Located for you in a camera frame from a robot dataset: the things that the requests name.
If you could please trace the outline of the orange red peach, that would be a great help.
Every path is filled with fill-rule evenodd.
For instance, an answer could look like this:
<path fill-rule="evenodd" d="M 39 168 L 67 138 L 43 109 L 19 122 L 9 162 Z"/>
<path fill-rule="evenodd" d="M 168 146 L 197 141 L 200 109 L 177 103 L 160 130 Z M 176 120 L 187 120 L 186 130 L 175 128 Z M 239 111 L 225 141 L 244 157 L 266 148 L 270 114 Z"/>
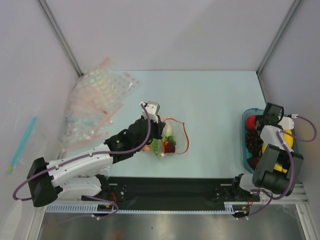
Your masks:
<path fill-rule="evenodd" d="M 151 149 L 150 149 L 150 147 L 149 147 L 148 145 L 145 145 L 145 146 L 142 148 L 142 150 L 143 150 L 144 152 L 148 152 L 148 151 L 150 151 Z"/>

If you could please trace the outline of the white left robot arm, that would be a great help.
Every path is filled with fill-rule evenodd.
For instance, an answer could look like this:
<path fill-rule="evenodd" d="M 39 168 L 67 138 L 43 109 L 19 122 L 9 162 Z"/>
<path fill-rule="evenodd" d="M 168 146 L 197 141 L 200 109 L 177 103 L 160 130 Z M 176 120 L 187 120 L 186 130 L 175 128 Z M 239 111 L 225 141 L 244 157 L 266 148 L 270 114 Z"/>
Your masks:
<path fill-rule="evenodd" d="M 127 129 L 77 156 L 49 162 L 43 157 L 35 159 L 27 175 L 33 206 L 53 203 L 66 191 L 68 180 L 129 159 L 153 140 L 162 139 L 165 125 L 160 119 L 147 120 L 142 116 Z"/>

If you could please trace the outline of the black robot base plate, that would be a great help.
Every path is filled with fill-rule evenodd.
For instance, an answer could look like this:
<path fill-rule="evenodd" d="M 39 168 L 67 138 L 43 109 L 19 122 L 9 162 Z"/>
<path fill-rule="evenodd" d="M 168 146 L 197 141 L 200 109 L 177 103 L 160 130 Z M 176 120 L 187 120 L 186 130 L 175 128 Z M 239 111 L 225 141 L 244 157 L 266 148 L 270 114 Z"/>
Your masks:
<path fill-rule="evenodd" d="M 209 210 L 225 202 L 246 202 L 250 193 L 233 178 L 98 178 L 101 190 L 93 197 L 114 200 L 125 209 Z"/>

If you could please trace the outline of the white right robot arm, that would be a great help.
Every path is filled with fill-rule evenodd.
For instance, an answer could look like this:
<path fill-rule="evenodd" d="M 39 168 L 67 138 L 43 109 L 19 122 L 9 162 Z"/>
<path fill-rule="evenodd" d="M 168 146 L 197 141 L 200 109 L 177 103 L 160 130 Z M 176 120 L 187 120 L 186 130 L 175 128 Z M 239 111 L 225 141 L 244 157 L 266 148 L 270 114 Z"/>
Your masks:
<path fill-rule="evenodd" d="M 245 160 L 253 171 L 236 176 L 230 188 L 231 196 L 242 201 L 245 197 L 265 193 L 272 200 L 287 197 L 293 191 L 300 173 L 303 156 L 293 150 L 294 120 L 285 115 L 282 106 L 267 103 L 262 114 L 244 113 Z"/>

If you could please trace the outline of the wrinkled green fruit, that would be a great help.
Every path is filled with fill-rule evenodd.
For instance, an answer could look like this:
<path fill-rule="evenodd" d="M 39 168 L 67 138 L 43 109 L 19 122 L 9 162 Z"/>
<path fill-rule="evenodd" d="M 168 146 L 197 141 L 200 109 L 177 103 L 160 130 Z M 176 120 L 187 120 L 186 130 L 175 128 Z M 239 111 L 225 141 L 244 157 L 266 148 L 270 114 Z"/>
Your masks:
<path fill-rule="evenodd" d="M 159 157 L 162 150 L 162 144 L 160 139 L 153 139 L 151 144 L 149 145 L 150 150 Z"/>

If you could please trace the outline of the white radish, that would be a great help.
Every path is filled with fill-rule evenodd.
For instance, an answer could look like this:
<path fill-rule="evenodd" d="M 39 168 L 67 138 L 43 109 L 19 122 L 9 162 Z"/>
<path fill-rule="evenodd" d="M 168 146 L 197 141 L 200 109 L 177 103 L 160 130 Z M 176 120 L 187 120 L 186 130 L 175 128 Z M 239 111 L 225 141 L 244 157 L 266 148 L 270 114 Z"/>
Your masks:
<path fill-rule="evenodd" d="M 165 123 L 165 127 L 163 129 L 163 135 L 165 137 L 169 137 L 173 135 L 173 128 L 172 125 L 169 122 Z"/>

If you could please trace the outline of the green grape bunch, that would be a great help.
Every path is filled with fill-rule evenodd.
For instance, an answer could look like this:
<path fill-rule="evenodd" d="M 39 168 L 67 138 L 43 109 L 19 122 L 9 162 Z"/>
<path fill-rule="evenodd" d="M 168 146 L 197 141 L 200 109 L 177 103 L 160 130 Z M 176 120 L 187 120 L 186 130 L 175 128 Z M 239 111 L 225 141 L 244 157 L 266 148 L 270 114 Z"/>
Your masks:
<path fill-rule="evenodd" d="M 174 146 L 177 144 L 172 135 L 166 136 L 164 138 L 164 144 L 167 144 L 167 143 L 172 143 Z"/>

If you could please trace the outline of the clear orange zip bag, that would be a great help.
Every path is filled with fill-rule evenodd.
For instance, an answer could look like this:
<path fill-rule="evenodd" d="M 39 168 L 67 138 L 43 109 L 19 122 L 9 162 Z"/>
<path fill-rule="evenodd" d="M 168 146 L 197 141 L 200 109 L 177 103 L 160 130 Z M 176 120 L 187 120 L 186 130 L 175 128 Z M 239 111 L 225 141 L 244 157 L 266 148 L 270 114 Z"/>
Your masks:
<path fill-rule="evenodd" d="M 167 117 L 163 122 L 165 127 L 162 131 L 162 139 L 153 139 L 152 143 L 144 146 L 142 150 L 146 153 L 153 153 L 159 158 L 185 154 L 190 147 L 185 122 L 172 117 Z"/>

